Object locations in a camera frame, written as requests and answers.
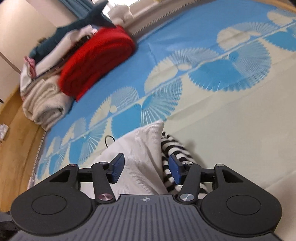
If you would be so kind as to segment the black white striped garment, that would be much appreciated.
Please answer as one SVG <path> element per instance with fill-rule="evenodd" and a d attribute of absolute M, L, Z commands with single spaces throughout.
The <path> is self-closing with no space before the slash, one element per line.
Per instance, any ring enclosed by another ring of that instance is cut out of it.
<path fill-rule="evenodd" d="M 137 128 L 95 157 L 93 164 L 109 163 L 117 154 L 124 155 L 125 167 L 118 182 L 111 186 L 116 198 L 121 194 L 177 195 L 180 192 L 182 186 L 175 183 L 168 158 L 175 155 L 183 164 L 195 160 L 184 145 L 163 129 L 163 121 Z"/>

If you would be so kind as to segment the white folded clothes pile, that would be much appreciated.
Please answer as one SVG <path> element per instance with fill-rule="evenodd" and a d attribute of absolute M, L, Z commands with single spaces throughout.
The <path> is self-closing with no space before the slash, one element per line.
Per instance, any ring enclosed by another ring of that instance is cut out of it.
<path fill-rule="evenodd" d="M 71 51 L 77 51 L 82 42 L 93 37 L 95 33 L 97 29 L 88 25 L 80 30 L 68 32 L 58 43 L 54 44 L 52 50 L 41 52 L 41 45 L 38 45 L 34 57 L 24 58 L 20 76 L 21 95 L 27 95 L 37 81 L 53 72 L 59 64 L 66 61 L 66 56 L 71 55 Z"/>

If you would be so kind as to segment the cream folded blanket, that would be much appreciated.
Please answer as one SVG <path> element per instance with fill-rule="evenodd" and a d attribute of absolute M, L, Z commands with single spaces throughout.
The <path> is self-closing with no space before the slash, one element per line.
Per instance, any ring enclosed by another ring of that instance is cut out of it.
<path fill-rule="evenodd" d="M 48 131 L 70 110 L 74 101 L 59 87 L 59 75 L 40 80 L 23 101 L 23 112 L 27 119 Z"/>

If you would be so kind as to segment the blue patterned bed sheet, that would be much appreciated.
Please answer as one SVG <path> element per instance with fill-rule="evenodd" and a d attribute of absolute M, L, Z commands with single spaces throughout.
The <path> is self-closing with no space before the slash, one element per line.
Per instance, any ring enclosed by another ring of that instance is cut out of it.
<path fill-rule="evenodd" d="M 152 25 L 47 133 L 31 183 L 87 167 L 106 141 L 157 120 L 205 167 L 224 163 L 263 188 L 293 173 L 295 12 L 211 1 Z"/>

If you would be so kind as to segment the red folded blanket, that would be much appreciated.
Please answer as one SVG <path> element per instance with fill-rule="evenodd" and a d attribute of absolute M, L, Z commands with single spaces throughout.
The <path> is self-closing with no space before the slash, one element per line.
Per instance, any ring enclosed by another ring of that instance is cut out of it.
<path fill-rule="evenodd" d="M 66 62 L 58 81 L 60 90 L 76 101 L 103 76 L 127 60 L 136 45 L 123 27 L 101 28 Z"/>

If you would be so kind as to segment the dark teal shark plush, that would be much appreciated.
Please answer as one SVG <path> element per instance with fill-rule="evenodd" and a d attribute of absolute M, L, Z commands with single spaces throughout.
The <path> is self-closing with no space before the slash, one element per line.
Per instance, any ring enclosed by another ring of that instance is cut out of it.
<path fill-rule="evenodd" d="M 29 53 L 29 57 L 33 58 L 36 63 L 39 63 L 57 46 L 63 37 L 72 30 L 80 30 L 88 25 L 115 28 L 112 21 L 109 20 L 109 18 L 102 12 L 107 4 L 108 1 L 98 1 L 90 13 L 88 13 L 84 18 L 72 22 L 69 25 L 57 28 L 56 32 L 51 37 L 45 39 L 32 49 Z"/>

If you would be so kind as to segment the white bear plush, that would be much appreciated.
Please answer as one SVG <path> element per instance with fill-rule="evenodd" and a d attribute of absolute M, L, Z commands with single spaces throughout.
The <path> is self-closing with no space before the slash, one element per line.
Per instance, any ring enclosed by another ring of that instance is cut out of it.
<path fill-rule="evenodd" d="M 123 25 L 126 21 L 133 19 L 130 7 L 122 4 L 111 8 L 108 16 L 114 25 Z"/>

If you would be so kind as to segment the grey mattress edge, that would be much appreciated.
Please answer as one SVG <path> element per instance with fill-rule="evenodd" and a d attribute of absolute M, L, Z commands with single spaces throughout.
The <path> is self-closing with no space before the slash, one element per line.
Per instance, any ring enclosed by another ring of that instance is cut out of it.
<path fill-rule="evenodd" d="M 138 40 L 182 12 L 209 2 L 211 1 L 163 1 L 144 10 L 123 28 L 133 39 Z"/>

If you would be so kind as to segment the blue curtain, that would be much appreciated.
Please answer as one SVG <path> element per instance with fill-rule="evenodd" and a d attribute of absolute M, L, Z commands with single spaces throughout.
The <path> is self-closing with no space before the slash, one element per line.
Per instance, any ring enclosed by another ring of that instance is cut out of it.
<path fill-rule="evenodd" d="M 78 18 L 85 17 L 94 8 L 94 3 L 90 0 L 59 0 L 59 2 Z"/>

